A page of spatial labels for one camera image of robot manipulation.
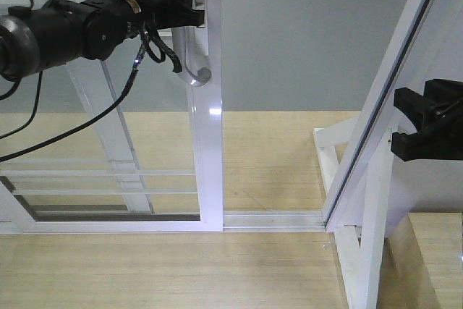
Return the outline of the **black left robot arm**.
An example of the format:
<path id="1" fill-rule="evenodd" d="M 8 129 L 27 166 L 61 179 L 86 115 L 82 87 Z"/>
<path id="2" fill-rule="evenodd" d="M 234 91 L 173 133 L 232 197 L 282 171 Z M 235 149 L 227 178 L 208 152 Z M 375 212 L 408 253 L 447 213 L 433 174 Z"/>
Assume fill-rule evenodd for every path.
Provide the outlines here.
<path id="1" fill-rule="evenodd" d="M 158 34 L 176 27 L 200 27 L 205 12 L 193 0 L 48 0 L 40 9 L 15 6 L 1 16 L 1 76 L 11 82 L 74 59 L 105 60 L 128 38 L 140 36 L 157 63 L 182 63 Z"/>

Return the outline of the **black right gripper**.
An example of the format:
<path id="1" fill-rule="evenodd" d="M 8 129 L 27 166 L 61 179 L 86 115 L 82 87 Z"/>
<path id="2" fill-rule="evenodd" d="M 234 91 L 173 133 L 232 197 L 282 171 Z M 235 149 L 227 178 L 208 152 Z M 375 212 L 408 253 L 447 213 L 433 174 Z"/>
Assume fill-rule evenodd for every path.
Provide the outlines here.
<path id="1" fill-rule="evenodd" d="M 402 161 L 462 160 L 461 81 L 428 80 L 423 96 L 409 88 L 396 89 L 394 106 L 417 130 L 392 134 L 391 151 Z"/>

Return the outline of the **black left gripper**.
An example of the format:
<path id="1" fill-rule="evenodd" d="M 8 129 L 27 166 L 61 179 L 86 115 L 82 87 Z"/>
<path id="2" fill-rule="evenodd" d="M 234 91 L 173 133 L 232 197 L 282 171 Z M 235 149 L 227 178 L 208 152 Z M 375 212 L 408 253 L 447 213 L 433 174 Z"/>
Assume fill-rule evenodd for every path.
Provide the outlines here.
<path id="1" fill-rule="evenodd" d="M 95 11 L 85 21 L 88 59 L 107 59 L 126 38 L 137 35 L 149 43 L 146 22 L 153 19 L 150 0 L 85 0 Z M 193 0 L 162 0 L 155 10 L 157 30 L 176 27 L 201 27 L 205 11 L 194 9 Z"/>

